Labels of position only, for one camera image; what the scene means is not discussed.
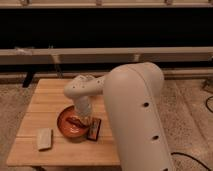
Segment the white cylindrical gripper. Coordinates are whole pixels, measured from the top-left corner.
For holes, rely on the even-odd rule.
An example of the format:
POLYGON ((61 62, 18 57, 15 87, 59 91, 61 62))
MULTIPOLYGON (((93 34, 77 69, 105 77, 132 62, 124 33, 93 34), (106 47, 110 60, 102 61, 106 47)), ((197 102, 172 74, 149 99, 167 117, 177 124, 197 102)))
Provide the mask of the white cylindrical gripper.
MULTIPOLYGON (((76 114, 82 119, 89 119, 92 113, 92 105, 89 97, 81 97, 74 100, 76 114)), ((92 119, 87 120, 87 126, 92 124, 92 119)))

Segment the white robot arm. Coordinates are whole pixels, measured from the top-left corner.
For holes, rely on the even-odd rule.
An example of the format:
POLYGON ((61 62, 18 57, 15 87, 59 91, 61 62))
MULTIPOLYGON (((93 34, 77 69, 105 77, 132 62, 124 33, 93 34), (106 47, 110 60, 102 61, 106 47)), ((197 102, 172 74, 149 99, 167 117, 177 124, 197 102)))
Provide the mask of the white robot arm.
POLYGON ((162 70, 144 62, 118 66, 99 78, 79 75, 64 94, 81 116, 91 111, 88 97, 103 96, 122 171, 174 171, 155 102, 163 83, 162 70))

